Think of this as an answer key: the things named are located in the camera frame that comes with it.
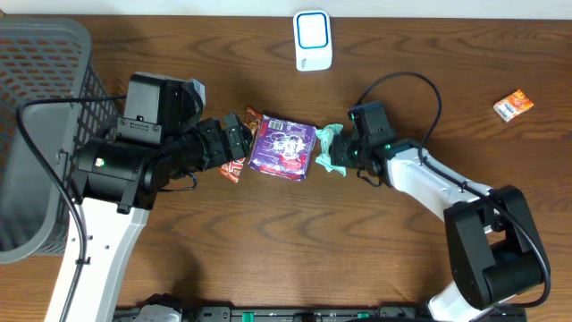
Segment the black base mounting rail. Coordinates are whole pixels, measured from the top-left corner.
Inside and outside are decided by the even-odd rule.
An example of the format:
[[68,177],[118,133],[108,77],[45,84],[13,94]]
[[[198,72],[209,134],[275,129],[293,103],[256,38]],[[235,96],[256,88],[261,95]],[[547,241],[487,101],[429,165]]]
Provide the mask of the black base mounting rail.
[[174,309],[158,304],[118,309],[113,322],[340,322],[340,321],[431,321],[428,313],[413,307],[385,306],[379,309],[232,309],[203,307]]

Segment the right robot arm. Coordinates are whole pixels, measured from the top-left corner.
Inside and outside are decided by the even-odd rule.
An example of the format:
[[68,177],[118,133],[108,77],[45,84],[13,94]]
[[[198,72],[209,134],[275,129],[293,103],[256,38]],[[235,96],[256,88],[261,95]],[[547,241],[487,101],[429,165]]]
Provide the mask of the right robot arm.
[[348,111],[349,135],[334,136],[334,165],[357,169],[374,187],[403,192],[445,224],[452,282],[426,304],[435,321],[478,321],[515,311],[508,300],[551,285],[550,265],[526,198],[514,186],[493,189],[432,158],[413,140],[397,138],[382,103]]

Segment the grey plastic mesh basket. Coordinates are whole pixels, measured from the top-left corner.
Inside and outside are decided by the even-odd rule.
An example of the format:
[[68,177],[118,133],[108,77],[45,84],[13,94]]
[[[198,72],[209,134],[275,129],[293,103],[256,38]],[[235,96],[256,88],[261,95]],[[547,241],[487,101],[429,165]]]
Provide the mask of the grey plastic mesh basket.
[[63,18],[1,20],[1,261],[64,252],[69,217],[61,195],[17,128],[16,111],[57,176],[68,184],[72,155],[117,113],[91,63],[91,36]]

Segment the teal snack packet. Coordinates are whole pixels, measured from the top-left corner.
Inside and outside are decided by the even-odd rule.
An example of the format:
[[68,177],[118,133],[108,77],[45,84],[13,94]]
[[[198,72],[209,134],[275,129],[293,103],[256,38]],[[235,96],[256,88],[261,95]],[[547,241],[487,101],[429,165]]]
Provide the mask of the teal snack packet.
[[323,166],[328,173],[335,171],[345,177],[347,174],[346,167],[342,165],[334,165],[330,155],[330,147],[332,146],[333,138],[335,135],[341,134],[342,129],[342,124],[332,123],[315,131],[315,135],[319,139],[321,147],[321,153],[316,157],[315,161],[319,165]]

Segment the small orange white box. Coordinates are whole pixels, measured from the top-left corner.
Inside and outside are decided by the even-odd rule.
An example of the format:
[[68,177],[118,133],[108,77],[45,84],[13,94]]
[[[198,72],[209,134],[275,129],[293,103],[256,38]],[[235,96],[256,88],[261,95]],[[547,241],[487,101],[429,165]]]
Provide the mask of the small orange white box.
[[534,106],[534,103],[518,89],[493,105],[493,110],[506,122],[523,114]]

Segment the purple snack packet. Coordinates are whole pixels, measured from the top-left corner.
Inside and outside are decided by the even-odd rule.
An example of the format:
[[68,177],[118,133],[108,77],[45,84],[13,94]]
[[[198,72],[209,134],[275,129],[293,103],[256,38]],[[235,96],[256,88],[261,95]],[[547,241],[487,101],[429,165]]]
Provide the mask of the purple snack packet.
[[302,181],[316,141],[316,127],[263,116],[248,165],[261,174]]

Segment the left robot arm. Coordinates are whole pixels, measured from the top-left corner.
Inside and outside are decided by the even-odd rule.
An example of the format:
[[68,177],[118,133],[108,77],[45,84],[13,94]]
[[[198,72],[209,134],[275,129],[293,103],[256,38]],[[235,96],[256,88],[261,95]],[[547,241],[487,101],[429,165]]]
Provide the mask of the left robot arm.
[[136,72],[114,139],[93,138],[73,155],[78,223],[68,239],[48,321],[112,319],[125,269],[160,192],[172,180],[246,157],[251,131],[236,114],[202,119],[199,81]]

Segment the white barcode scanner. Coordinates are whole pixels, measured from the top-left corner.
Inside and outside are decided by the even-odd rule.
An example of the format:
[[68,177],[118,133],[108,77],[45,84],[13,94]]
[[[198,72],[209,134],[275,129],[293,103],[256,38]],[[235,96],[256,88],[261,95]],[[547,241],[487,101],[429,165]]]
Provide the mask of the white barcode scanner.
[[292,18],[296,68],[299,72],[317,72],[332,66],[330,16],[323,10],[298,12]]

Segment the orange chocolate bar wrapper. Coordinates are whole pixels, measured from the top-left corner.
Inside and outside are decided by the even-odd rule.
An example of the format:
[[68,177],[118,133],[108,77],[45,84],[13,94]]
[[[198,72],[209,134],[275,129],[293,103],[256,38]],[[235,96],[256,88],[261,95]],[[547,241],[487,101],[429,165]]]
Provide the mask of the orange chocolate bar wrapper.
[[[263,115],[248,106],[245,112],[245,117],[243,118],[243,123],[250,130],[253,140],[250,144],[250,148],[254,147],[254,143],[257,139],[257,132],[261,122],[263,121]],[[233,160],[227,164],[221,165],[218,169],[219,173],[229,179],[234,183],[238,183],[240,180],[240,173],[245,165],[246,158],[240,158]]]

